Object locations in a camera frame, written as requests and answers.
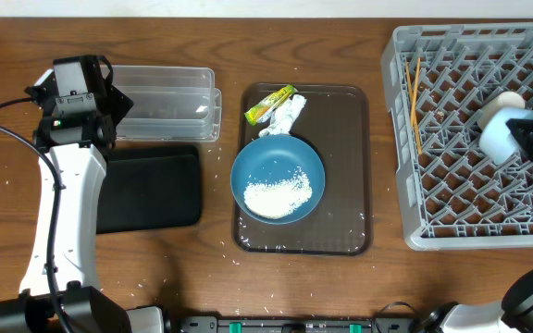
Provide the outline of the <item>light blue bowl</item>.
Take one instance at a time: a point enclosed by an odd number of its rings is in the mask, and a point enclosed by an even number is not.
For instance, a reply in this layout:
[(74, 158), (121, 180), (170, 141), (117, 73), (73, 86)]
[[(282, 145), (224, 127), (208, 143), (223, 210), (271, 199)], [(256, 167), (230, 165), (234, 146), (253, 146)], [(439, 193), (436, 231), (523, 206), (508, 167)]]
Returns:
[(478, 146), (495, 165), (500, 165), (520, 150), (506, 123), (509, 120), (533, 119), (533, 110), (505, 107), (497, 112), (483, 129)]

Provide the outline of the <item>cream white cup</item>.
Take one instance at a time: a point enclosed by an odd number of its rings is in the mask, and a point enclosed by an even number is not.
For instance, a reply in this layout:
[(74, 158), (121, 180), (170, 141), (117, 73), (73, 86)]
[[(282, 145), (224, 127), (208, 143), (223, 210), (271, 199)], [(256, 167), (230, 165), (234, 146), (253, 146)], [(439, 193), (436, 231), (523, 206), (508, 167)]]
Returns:
[(519, 93), (502, 92), (477, 111), (480, 114), (477, 124), (483, 130), (501, 109), (505, 107), (524, 108), (525, 106), (526, 101)]

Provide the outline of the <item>dark blue plate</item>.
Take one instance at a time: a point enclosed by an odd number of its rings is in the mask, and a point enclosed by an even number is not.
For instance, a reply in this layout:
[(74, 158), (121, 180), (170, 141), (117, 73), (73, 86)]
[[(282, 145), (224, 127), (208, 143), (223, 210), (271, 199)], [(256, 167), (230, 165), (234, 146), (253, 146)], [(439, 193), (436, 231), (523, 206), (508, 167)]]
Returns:
[[(313, 194), (294, 213), (280, 219), (267, 219), (246, 207), (243, 192), (249, 183), (290, 179), (298, 169), (309, 178)], [(272, 225), (290, 224), (308, 216), (320, 202), (325, 184), (325, 169), (316, 151), (306, 142), (284, 134), (269, 135), (247, 144), (237, 155), (230, 174), (230, 187), (237, 205), (248, 216)]]

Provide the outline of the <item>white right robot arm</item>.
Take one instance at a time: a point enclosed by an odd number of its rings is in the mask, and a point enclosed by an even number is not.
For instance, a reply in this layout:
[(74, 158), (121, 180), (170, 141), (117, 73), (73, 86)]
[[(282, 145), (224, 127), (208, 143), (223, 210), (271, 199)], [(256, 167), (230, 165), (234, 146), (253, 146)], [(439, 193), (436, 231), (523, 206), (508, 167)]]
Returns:
[[(506, 126), (533, 161), (533, 120), (512, 119)], [(533, 269), (519, 278), (501, 302), (471, 306), (448, 303), (431, 312), (414, 332), (533, 332)]]

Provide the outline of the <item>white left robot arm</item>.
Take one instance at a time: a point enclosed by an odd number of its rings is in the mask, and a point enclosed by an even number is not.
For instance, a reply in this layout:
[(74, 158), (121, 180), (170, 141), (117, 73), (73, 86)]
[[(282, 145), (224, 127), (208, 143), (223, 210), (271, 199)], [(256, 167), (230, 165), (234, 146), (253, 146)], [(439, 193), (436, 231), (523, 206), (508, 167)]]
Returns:
[(116, 127), (133, 102), (102, 55), (54, 61), (26, 93), (43, 111), (27, 144), (39, 157), (35, 240), (17, 298), (0, 301), (0, 332), (164, 332), (154, 305), (126, 310), (99, 287), (99, 195)]

